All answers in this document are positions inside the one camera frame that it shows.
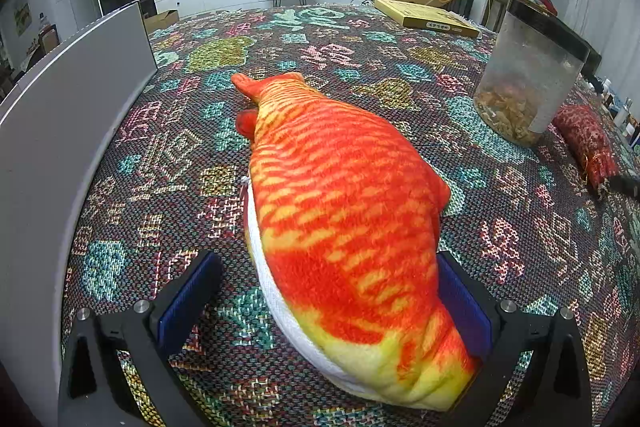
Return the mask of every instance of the metal bolt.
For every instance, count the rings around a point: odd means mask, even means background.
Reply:
[[[91,309],[89,308],[80,308],[76,313],[76,317],[78,317],[79,321],[87,320],[89,318],[89,315],[91,315]]]
[[[502,309],[503,312],[507,312],[507,313],[513,313],[518,309],[518,307],[516,306],[516,303],[513,301],[510,301],[509,299],[504,299],[500,301],[500,308]]]
[[[140,299],[133,305],[133,311],[136,313],[144,313],[149,309],[149,306],[151,306],[151,304],[149,304],[148,300]]]
[[[562,315],[562,318],[567,319],[568,321],[574,318],[574,312],[564,306],[560,308],[560,314]]]

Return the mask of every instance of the orange fish plush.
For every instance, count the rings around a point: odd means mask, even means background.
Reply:
[[[300,73],[231,81],[258,105],[236,119],[252,142],[253,244],[295,327],[352,385],[330,380],[369,399],[448,409],[476,369],[438,298],[449,187],[393,125]]]

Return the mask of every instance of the red patterned pouch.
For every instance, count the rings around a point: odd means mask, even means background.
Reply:
[[[602,198],[609,191],[609,178],[618,174],[618,166],[597,115],[587,105],[563,105],[553,124]]]

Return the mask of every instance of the transparent container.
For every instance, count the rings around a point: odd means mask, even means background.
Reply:
[[[555,17],[512,0],[474,95],[480,117],[523,147],[536,143],[574,85],[588,47]]]

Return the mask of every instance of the painting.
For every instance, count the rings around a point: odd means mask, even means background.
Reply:
[[[22,35],[31,24],[31,10],[27,0],[16,0],[14,4],[15,29]]]

